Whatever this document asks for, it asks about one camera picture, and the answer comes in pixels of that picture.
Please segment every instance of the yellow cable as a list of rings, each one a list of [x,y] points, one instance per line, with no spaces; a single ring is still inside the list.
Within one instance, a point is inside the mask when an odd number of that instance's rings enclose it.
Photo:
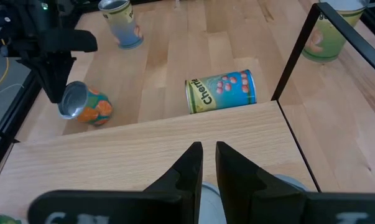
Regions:
[[[1,41],[2,41],[2,44],[3,44],[3,45],[6,45],[6,44],[5,44],[5,41],[4,41],[3,39],[1,39]],[[6,70],[5,70],[5,72],[3,73],[3,75],[2,75],[2,77],[1,77],[1,79],[0,79],[0,84],[1,84],[2,81],[5,79],[8,70],[9,70],[9,59],[8,59],[8,57],[6,57]]]

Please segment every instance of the cylindrical can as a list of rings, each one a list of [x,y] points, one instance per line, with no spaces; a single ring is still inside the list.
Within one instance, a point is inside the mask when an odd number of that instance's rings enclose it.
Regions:
[[[101,0],[98,6],[116,38],[118,47],[131,49],[142,43],[143,34],[136,25],[129,0]]]
[[[327,2],[354,27],[369,0],[320,0],[320,2]],[[338,57],[345,42],[346,39],[335,26],[323,14],[320,14],[302,54],[316,62],[330,62]]]
[[[101,125],[110,119],[113,106],[103,93],[75,81],[66,86],[58,110],[64,119]]]
[[[27,220],[0,214],[0,224],[2,223],[28,224]]]
[[[256,103],[251,71],[231,72],[185,82],[190,114]]]

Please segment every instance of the light wood surface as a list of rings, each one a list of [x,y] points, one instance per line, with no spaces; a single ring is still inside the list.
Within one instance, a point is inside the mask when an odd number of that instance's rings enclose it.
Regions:
[[[204,148],[203,180],[216,185],[219,140],[315,190],[277,103],[268,102],[15,144],[0,175],[0,212],[25,217],[54,189],[142,190],[194,141]]]
[[[108,94],[112,120],[99,128],[58,117],[41,94],[18,134],[21,141],[140,123],[188,113],[184,79],[249,68],[258,102],[274,91],[315,0],[183,0],[134,6],[145,35],[136,49],[114,48],[99,12],[79,29],[99,51],[77,53],[70,81]],[[361,21],[355,29],[375,47]],[[375,192],[375,71],[346,44],[338,60],[301,58],[280,102],[324,191]]]

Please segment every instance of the orange patterned can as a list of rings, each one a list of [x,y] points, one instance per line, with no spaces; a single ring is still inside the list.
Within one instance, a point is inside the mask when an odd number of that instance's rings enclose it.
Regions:
[[[64,119],[102,125],[110,119],[113,106],[105,94],[76,81],[67,85],[58,110]]]

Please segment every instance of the cable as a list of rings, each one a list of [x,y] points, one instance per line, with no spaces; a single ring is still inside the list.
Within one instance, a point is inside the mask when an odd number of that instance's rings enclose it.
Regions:
[[[2,41],[2,44],[3,44],[3,46],[5,46],[6,44],[5,44],[5,41],[3,40],[3,39],[1,39],[1,41]],[[5,79],[5,77],[7,76],[7,72],[9,71],[9,58],[8,57],[6,57],[6,70],[5,70],[5,72],[3,73],[3,75],[2,75],[2,77],[1,77],[1,79],[0,79],[0,84],[2,83],[2,81]]]
[[[24,85],[21,85],[19,83],[16,83],[16,84],[13,84],[13,85],[9,85],[8,87],[6,87],[5,89],[1,90],[0,93],[3,93],[5,90],[9,89],[9,88],[12,88],[14,86],[21,86],[22,88],[24,88]]]

